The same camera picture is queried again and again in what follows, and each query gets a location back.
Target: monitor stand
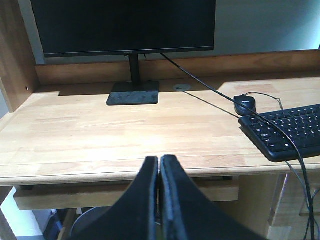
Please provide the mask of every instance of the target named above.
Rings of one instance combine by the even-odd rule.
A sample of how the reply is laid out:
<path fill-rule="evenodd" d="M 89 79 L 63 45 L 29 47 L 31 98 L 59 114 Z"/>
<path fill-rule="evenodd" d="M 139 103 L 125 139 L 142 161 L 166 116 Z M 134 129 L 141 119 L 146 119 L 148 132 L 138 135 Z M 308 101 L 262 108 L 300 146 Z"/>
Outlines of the monitor stand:
<path fill-rule="evenodd" d="M 141 82 L 138 54 L 129 55 L 131 82 L 116 82 L 106 101 L 108 106 L 157 104 L 159 82 Z"/>

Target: drawer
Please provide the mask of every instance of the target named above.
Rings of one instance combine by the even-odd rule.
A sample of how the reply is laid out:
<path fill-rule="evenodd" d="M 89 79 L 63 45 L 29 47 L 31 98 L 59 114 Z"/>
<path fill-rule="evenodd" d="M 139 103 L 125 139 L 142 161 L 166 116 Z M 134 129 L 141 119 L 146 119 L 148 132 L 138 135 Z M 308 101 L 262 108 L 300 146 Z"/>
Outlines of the drawer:
<path fill-rule="evenodd" d="M 238 199 L 237 177 L 228 180 L 222 177 L 193 180 L 213 202 Z M 106 207 L 112 206 L 129 185 L 130 182 L 99 182 L 25 186 L 17 189 L 14 199 L 20 210 Z"/>

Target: monitor base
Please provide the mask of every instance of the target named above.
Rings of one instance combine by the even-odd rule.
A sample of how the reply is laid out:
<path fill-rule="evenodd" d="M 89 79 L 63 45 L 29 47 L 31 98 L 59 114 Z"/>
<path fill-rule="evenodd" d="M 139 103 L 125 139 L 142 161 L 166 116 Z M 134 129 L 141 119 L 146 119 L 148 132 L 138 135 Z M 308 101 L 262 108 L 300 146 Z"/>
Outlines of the monitor base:
<path fill-rule="evenodd" d="M 159 82 L 147 81 L 134 86 L 132 82 L 116 82 L 106 101 L 108 106 L 157 104 Z"/>

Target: mouse cable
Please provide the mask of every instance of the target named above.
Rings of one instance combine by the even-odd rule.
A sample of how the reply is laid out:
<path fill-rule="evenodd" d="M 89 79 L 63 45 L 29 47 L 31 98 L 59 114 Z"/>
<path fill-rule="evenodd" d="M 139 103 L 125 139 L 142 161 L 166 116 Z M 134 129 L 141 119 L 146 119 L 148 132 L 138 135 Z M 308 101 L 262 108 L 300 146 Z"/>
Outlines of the mouse cable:
<path fill-rule="evenodd" d="M 311 240 L 315 240 L 315 216 L 314 216 L 314 205 L 313 205 L 313 199 L 311 197 L 311 191 L 310 191 L 310 184 L 309 184 L 309 179 L 308 179 L 308 174 L 307 174 L 307 169 L 306 169 L 306 165 L 305 162 L 301 156 L 301 153 L 299 151 L 299 149 L 297 148 L 296 144 L 292 141 L 292 139 L 282 130 L 280 129 L 277 125 L 275 125 L 272 121 L 266 119 L 264 116 L 262 116 L 261 114 L 251 110 L 250 108 L 246 107 L 245 105 L 234 101 L 232 98 L 228 97 L 227 95 L 223 94 L 222 92 L 216 90 L 215 88 L 209 86 L 208 84 L 206 84 L 205 82 L 203 82 L 202 80 L 200 80 L 199 78 L 197 78 L 196 76 L 192 75 L 190 72 L 188 72 L 187 70 L 185 70 L 184 68 L 182 68 L 181 66 L 179 66 L 177 63 L 175 63 L 174 61 L 172 61 L 170 58 L 168 58 L 165 54 L 160 53 L 166 60 L 168 60 L 171 64 L 173 64 L 174 66 L 176 66 L 178 69 L 180 69 L 181 71 L 183 71 L 185 74 L 189 75 L 191 78 L 195 79 L 196 81 L 198 81 L 200 84 L 202 84 L 203 86 L 205 86 L 206 88 L 210 89 L 211 91 L 215 92 L 216 94 L 220 95 L 221 97 L 233 102 L 234 104 L 237 104 L 243 108 L 245 108 L 246 110 L 250 111 L 252 114 L 256 115 L 259 120 L 265 124 L 267 124 L 268 126 L 272 126 L 274 129 L 276 129 L 279 133 L 281 133 L 288 141 L 289 143 L 292 145 L 292 147 L 294 148 L 294 150 L 296 151 L 297 155 L 298 155 L 298 161 L 301 165 L 301 169 L 303 172 L 303 178 L 304 178 L 304 183 L 305 183 L 305 188 L 306 188 L 306 193 L 307 193 L 307 199 L 308 199 L 308 203 L 309 203 L 309 218 L 310 218 L 310 230 L 311 230 Z"/>
<path fill-rule="evenodd" d="M 249 94 L 260 94 L 260 95 L 268 96 L 268 97 L 270 97 L 270 98 L 272 98 L 272 99 L 276 100 L 276 101 L 279 103 L 281 110 L 283 110 L 283 109 L 284 109 L 284 107 L 282 106 L 282 102 L 281 102 L 281 99 L 280 99 L 280 98 L 277 98 L 277 97 L 271 96 L 271 95 L 266 94 L 266 93 L 257 92 L 257 91 L 250 91 L 250 92 L 247 92 L 247 93 L 245 94 L 245 96 L 248 96 Z"/>

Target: monitor screen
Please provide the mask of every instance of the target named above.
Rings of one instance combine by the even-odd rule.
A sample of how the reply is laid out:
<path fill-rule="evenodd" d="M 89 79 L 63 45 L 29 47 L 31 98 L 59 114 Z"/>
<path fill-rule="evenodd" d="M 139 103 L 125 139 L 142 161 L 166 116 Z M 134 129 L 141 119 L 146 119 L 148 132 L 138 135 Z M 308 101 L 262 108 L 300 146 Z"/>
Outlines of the monitor screen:
<path fill-rule="evenodd" d="M 31 0 L 44 56 L 207 51 L 216 0 Z"/>

